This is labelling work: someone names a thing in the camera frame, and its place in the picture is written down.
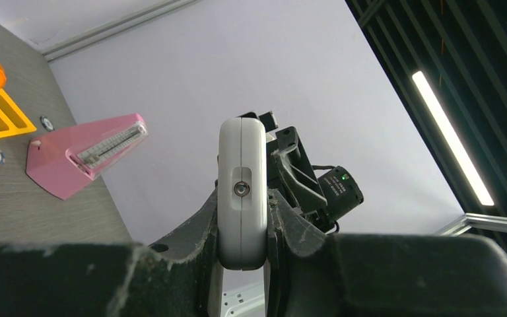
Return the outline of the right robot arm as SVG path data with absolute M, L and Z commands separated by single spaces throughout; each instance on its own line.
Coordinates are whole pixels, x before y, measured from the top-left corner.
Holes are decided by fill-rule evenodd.
M 313 164 L 294 126 L 279 128 L 274 113 L 247 112 L 231 118 L 243 128 L 245 123 L 259 129 L 265 141 L 265 218 L 272 203 L 283 200 L 292 216 L 322 234 L 337 234 L 339 219 L 362 205 L 364 194 L 352 174 L 341 165 Z

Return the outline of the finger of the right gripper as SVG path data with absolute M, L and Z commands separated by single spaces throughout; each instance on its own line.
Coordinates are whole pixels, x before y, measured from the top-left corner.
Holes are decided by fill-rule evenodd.
M 279 127 L 274 112 L 272 110 L 262 114 L 258 114 L 257 112 L 254 111 L 246 112 L 245 114 L 240 115 L 239 118 L 257 119 L 263 124 L 265 131 L 275 131 Z

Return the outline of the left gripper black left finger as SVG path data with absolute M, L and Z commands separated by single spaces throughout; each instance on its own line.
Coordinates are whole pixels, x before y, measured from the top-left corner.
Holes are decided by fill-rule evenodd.
M 0 243 L 0 316 L 217 316 L 216 207 L 151 245 Z

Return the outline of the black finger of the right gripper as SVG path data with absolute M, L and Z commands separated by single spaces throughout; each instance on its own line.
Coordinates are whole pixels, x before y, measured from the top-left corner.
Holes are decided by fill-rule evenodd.
M 311 213 L 327 205 L 295 127 L 277 131 L 267 143 L 267 187 L 283 195 L 292 208 Z

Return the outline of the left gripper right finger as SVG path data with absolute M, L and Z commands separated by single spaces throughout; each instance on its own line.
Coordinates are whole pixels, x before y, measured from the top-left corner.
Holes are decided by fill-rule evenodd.
M 268 196 L 268 316 L 507 316 L 507 254 L 491 239 L 325 234 Z

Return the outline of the white grey remote control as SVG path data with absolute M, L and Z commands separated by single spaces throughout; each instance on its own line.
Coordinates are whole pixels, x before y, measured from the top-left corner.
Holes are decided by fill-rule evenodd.
M 219 260 L 226 269 L 264 264 L 267 200 L 265 128 L 255 118 L 230 118 L 220 127 L 217 183 Z

